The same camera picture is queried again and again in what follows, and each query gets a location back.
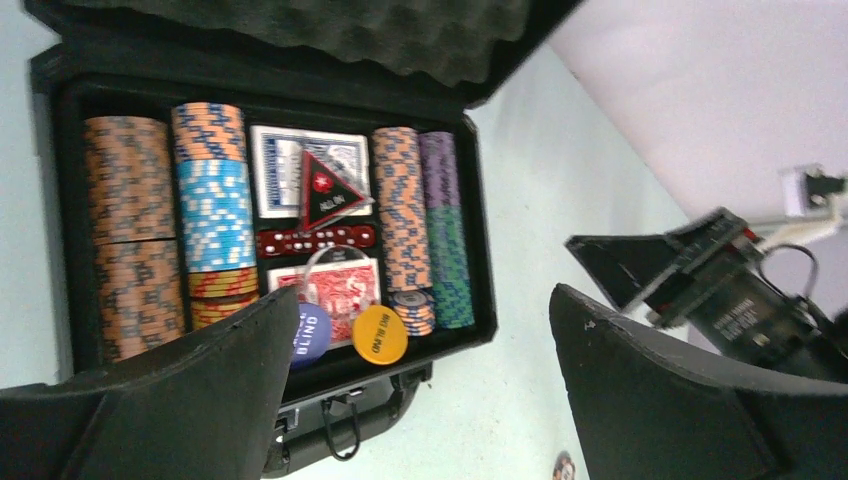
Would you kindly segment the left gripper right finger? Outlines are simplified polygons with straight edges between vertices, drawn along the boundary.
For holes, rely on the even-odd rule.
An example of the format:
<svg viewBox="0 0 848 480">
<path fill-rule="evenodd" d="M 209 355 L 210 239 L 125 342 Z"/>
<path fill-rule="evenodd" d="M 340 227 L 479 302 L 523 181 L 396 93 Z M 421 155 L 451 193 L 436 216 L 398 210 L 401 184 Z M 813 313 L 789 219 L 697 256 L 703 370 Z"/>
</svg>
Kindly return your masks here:
<svg viewBox="0 0 848 480">
<path fill-rule="evenodd" d="M 565 284 L 549 320 L 593 479 L 843 479 L 847 387 L 702 350 Z"/>
</svg>

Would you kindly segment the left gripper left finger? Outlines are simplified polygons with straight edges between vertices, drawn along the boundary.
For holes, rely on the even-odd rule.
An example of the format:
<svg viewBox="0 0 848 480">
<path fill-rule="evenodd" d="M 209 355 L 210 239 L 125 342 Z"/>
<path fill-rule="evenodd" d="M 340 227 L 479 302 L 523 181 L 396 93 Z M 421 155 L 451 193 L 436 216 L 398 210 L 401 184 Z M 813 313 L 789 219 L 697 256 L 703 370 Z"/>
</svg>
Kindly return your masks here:
<svg viewBox="0 0 848 480">
<path fill-rule="evenodd" d="M 299 326 L 276 290 L 116 364 L 1 393 L 5 479 L 257 479 Z"/>
</svg>

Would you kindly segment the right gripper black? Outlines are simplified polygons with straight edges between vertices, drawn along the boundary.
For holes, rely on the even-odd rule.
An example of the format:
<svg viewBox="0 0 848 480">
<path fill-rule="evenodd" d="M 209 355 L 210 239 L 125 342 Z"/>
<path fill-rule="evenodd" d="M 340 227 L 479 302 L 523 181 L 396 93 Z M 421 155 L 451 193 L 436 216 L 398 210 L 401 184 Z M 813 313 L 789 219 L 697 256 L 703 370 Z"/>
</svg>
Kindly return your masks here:
<svg viewBox="0 0 848 480">
<path fill-rule="evenodd" d="M 801 245 L 766 246 L 724 208 L 662 235 L 575 235 L 565 248 L 617 311 L 646 302 L 646 318 L 657 330 L 689 324 L 733 360 L 818 380 L 847 380 L 847 336 L 812 300 L 818 259 Z M 765 274 L 766 261 L 780 251 L 809 261 L 797 293 Z"/>
</svg>

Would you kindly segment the black poker set case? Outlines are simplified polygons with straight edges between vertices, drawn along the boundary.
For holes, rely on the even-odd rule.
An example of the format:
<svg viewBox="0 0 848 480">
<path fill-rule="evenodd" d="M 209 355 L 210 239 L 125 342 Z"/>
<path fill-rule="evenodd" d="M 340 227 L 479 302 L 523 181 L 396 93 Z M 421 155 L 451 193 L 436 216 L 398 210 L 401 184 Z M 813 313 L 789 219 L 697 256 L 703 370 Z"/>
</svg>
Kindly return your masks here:
<svg viewBox="0 0 848 480">
<path fill-rule="evenodd" d="M 28 1 L 72 370 L 3 478 L 346 458 L 498 327 L 476 129 L 571 1 Z"/>
</svg>

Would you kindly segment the brown teal chip stack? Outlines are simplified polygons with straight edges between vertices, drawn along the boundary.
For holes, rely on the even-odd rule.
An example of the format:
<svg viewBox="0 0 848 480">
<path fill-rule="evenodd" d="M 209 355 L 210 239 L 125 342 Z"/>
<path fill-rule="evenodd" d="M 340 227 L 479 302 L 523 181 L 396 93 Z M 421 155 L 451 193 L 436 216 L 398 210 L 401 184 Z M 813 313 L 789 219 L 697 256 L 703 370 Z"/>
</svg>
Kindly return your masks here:
<svg viewBox="0 0 848 480">
<path fill-rule="evenodd" d="M 116 363 L 185 331 L 168 131 L 98 116 L 84 142 L 103 356 Z"/>
</svg>

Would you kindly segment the yellow round button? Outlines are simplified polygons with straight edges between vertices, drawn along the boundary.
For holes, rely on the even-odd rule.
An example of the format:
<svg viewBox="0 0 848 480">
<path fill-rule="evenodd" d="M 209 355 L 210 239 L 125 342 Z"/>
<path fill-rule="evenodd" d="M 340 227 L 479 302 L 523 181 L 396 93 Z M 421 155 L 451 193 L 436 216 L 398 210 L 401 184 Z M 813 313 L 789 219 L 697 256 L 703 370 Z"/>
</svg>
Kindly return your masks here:
<svg viewBox="0 0 848 480">
<path fill-rule="evenodd" d="M 398 362 L 409 345 L 407 330 L 399 315 L 382 305 L 369 306 L 353 321 L 351 340 L 364 360 L 379 366 Z"/>
</svg>

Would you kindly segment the poker chip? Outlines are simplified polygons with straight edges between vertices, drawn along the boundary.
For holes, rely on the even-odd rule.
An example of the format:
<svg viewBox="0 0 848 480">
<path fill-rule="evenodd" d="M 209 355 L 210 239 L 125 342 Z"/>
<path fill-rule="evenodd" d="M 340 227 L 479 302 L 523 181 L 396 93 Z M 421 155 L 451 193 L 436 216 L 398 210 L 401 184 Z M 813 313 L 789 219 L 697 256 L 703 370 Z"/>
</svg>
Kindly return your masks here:
<svg viewBox="0 0 848 480">
<path fill-rule="evenodd" d="M 428 291 L 394 292 L 389 297 L 389 304 L 402 320 L 409 336 L 427 336 L 435 330 L 435 301 Z"/>
<path fill-rule="evenodd" d="M 575 480 L 576 466 L 568 451 L 561 451 L 552 469 L 552 480 Z"/>
</svg>

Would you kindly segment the black triangular all-in marker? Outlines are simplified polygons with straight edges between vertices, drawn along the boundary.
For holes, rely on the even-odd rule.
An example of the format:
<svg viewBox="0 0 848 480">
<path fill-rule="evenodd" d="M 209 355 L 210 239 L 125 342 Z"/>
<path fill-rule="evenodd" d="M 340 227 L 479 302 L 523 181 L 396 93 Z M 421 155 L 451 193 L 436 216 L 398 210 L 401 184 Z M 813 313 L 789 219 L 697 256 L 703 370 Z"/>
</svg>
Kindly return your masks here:
<svg viewBox="0 0 848 480">
<path fill-rule="evenodd" d="M 325 228 L 372 203 L 369 194 L 344 180 L 312 153 L 302 151 L 298 225 L 301 233 Z"/>
</svg>

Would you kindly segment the blue small blind button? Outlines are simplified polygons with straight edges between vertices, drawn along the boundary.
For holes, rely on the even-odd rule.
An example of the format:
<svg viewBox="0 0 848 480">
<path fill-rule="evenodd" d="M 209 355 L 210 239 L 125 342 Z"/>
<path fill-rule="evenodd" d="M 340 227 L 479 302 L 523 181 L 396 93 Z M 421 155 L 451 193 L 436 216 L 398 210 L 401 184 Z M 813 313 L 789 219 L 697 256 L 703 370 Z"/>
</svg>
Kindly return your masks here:
<svg viewBox="0 0 848 480">
<path fill-rule="evenodd" d="M 332 340 L 332 320 L 324 309 L 314 303 L 301 302 L 299 315 L 300 322 L 293 340 L 292 370 L 318 361 L 327 352 Z"/>
</svg>

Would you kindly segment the blue playing card deck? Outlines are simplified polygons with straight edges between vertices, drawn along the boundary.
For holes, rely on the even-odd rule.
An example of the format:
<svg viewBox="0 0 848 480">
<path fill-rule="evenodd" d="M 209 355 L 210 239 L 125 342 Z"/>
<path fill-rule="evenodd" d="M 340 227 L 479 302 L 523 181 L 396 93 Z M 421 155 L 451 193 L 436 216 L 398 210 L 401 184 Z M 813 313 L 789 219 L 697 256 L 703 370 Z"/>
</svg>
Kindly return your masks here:
<svg viewBox="0 0 848 480">
<path fill-rule="evenodd" d="M 300 207 L 301 155 L 306 150 L 364 193 L 370 158 L 363 135 L 266 125 L 250 127 L 259 216 L 295 218 Z"/>
</svg>

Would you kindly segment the red die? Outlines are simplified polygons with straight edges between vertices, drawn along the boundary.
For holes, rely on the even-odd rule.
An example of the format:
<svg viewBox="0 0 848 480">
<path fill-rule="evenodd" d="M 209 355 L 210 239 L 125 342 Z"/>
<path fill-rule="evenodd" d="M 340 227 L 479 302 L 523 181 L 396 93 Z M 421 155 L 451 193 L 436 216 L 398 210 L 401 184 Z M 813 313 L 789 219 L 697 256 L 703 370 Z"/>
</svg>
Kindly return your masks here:
<svg viewBox="0 0 848 480">
<path fill-rule="evenodd" d="M 297 232 L 283 231 L 275 233 L 276 250 L 280 255 L 298 255 L 304 250 L 302 238 Z"/>
<path fill-rule="evenodd" d="M 371 225 L 355 225 L 350 227 L 348 244 L 356 248 L 371 248 L 376 244 L 377 235 Z"/>
<path fill-rule="evenodd" d="M 349 227 L 342 226 L 327 228 L 324 230 L 323 234 L 326 246 L 350 246 L 354 244 L 352 230 Z"/>
<path fill-rule="evenodd" d="M 257 252 L 263 259 L 278 257 L 281 255 L 277 239 L 277 231 L 264 230 L 256 234 Z"/>
<path fill-rule="evenodd" d="M 303 249 L 311 253 L 324 248 L 327 245 L 327 239 L 324 230 L 316 230 L 301 235 Z"/>
</svg>

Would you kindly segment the clear round dealer button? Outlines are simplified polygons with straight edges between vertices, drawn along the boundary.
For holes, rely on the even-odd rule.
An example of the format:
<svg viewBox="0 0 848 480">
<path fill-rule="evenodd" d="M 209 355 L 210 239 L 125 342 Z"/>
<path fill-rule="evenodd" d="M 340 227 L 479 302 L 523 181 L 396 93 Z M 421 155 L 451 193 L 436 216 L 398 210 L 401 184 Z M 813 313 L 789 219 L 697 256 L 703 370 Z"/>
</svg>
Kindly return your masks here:
<svg viewBox="0 0 848 480">
<path fill-rule="evenodd" d="M 307 262 L 300 292 L 330 314 L 358 314 L 375 299 L 372 260 L 348 247 L 319 250 Z"/>
</svg>

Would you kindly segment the purple chip stack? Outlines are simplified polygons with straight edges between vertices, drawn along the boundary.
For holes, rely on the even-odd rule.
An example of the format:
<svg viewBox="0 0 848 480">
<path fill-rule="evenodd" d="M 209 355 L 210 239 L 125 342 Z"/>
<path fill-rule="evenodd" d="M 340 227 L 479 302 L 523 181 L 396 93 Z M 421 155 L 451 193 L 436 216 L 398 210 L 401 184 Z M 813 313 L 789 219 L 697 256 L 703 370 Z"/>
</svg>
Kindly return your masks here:
<svg viewBox="0 0 848 480">
<path fill-rule="evenodd" d="M 461 204 L 454 135 L 433 131 L 418 136 L 426 207 Z"/>
</svg>

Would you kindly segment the pink brown chip stack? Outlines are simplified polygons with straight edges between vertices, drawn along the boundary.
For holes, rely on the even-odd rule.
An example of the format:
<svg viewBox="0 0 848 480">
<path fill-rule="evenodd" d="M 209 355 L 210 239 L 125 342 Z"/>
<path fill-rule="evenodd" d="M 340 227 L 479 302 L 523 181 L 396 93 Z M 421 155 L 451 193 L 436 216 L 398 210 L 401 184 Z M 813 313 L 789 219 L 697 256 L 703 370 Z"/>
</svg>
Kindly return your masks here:
<svg viewBox="0 0 848 480">
<path fill-rule="evenodd" d="M 387 289 L 433 285 L 418 132 L 383 127 L 372 133 L 377 207 L 381 222 Z"/>
</svg>

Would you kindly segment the red playing card deck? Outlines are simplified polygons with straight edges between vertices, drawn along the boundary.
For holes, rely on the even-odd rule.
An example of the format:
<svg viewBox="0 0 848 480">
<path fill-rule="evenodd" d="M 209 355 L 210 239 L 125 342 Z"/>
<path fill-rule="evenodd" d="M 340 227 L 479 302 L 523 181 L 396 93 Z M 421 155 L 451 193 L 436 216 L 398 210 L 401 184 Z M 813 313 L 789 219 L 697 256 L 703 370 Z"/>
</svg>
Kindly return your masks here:
<svg viewBox="0 0 848 480">
<path fill-rule="evenodd" d="M 268 289 L 294 286 L 300 301 L 322 308 L 331 318 L 329 349 L 351 344 L 353 320 L 368 306 L 381 303 L 378 262 L 360 258 L 318 263 L 309 272 L 306 266 L 282 267 L 267 272 Z"/>
</svg>

